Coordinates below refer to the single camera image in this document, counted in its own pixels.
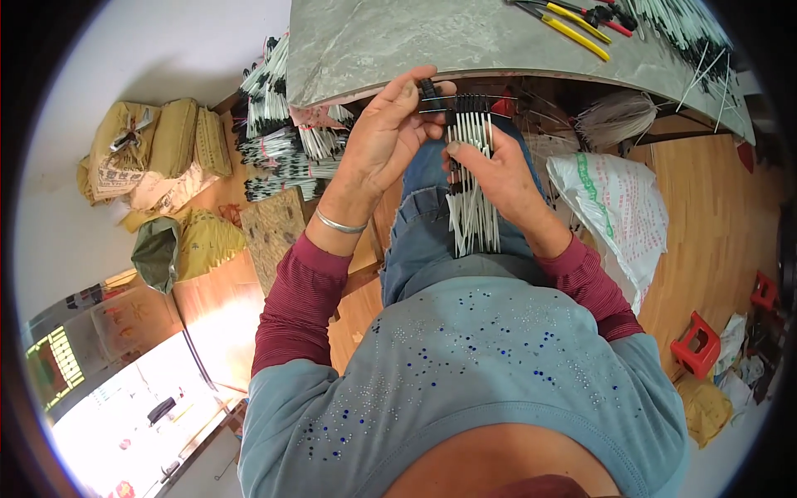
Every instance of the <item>denim jeans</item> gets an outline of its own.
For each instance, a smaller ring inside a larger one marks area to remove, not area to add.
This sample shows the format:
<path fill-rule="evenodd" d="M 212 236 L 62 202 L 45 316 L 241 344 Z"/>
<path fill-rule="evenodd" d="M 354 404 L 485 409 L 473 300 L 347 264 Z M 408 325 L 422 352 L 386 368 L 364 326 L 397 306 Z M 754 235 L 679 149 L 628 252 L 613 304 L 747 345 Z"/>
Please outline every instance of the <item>denim jeans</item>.
<path fill-rule="evenodd" d="M 532 158 L 523 141 L 520 131 L 511 120 L 500 116 L 493 117 L 493 124 L 504 133 L 512 136 L 520 144 L 526 158 L 534 183 L 540 194 L 545 193 L 540 178 L 532 167 Z M 461 265 L 440 265 L 454 259 L 454 236 L 449 231 L 449 211 L 446 202 L 448 182 L 442 169 L 442 150 L 446 144 L 442 140 L 427 140 L 410 162 L 404 172 L 402 201 L 396 211 L 396 219 L 391 230 L 391 247 L 385 254 L 385 268 L 379 273 L 382 282 L 382 303 L 387 307 L 406 297 L 404 288 L 407 282 L 420 272 L 433 273 L 435 266 L 451 272 L 449 278 L 458 276 Z M 533 262 L 532 251 L 523 234 L 512 223 L 498 217 L 498 233 L 501 241 L 501 254 L 513 260 Z M 493 273 L 492 260 L 500 260 L 505 265 L 507 258 L 490 258 L 491 261 L 470 261 L 479 269 L 470 269 L 469 275 Z"/>

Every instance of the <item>bracelet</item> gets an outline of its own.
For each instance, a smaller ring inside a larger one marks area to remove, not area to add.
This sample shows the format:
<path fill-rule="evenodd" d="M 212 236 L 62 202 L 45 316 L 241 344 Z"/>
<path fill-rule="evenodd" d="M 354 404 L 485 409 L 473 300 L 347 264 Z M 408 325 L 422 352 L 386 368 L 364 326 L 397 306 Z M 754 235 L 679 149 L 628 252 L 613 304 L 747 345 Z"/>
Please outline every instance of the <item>bracelet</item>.
<path fill-rule="evenodd" d="M 338 230 L 340 232 L 343 232 L 343 233 L 362 233 L 363 230 L 365 230 L 368 227 L 367 223 L 365 225 L 363 225 L 363 226 L 346 226 L 346 225 L 341 225 L 340 223 L 335 223 L 331 219 L 329 219 L 326 216 L 324 216 L 323 214 L 321 214 L 321 212 L 318 210 L 318 208 L 316 208 L 316 216 L 326 226 L 332 227 L 332 228 L 334 228 L 334 229 L 336 229 L 336 230 Z"/>

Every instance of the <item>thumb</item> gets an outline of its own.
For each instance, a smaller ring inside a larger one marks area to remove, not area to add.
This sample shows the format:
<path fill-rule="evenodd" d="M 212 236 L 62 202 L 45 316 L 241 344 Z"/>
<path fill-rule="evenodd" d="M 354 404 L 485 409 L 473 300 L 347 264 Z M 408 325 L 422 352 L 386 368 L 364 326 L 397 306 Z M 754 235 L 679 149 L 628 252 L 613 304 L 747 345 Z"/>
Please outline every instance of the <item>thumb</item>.
<path fill-rule="evenodd" d="M 401 93 L 393 102 L 379 112 L 378 116 L 392 128 L 399 127 L 402 121 L 418 107 L 418 87 L 414 80 L 404 84 Z"/>
<path fill-rule="evenodd" d="M 468 168 L 476 175 L 476 178 L 487 171 L 493 169 L 494 163 L 482 154 L 473 145 L 464 142 L 453 141 L 446 146 L 448 155 L 457 160 L 462 166 Z"/>

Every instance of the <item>plastic stool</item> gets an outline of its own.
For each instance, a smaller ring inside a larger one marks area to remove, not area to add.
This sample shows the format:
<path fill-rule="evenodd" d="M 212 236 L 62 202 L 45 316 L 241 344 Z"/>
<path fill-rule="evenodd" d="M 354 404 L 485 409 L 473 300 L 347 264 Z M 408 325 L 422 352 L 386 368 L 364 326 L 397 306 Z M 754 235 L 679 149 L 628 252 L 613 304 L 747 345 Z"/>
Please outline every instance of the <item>plastic stool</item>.
<path fill-rule="evenodd" d="M 698 344 L 690 347 L 693 339 Z M 720 338 L 697 314 L 692 312 L 692 325 L 680 341 L 673 341 L 669 349 L 676 361 L 697 378 L 704 378 L 720 357 Z"/>
<path fill-rule="evenodd" d="M 777 300 L 778 286 L 762 272 L 756 272 L 756 286 L 750 294 L 750 302 L 770 312 Z"/>

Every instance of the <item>striped sleeve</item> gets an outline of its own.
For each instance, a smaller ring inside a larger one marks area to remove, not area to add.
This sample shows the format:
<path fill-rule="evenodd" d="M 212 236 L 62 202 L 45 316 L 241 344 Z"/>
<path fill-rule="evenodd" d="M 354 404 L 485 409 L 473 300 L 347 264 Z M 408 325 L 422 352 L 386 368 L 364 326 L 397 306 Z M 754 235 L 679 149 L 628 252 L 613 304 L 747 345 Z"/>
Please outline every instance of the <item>striped sleeve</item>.
<path fill-rule="evenodd" d="M 644 333 L 620 287 L 600 267 L 600 255 L 577 237 L 558 257 L 536 258 L 556 288 L 592 313 L 607 341 Z"/>
<path fill-rule="evenodd" d="M 332 365 L 327 327 L 346 286 L 351 257 L 318 249 L 301 234 L 277 265 L 255 334 L 252 377 L 293 359 Z"/>

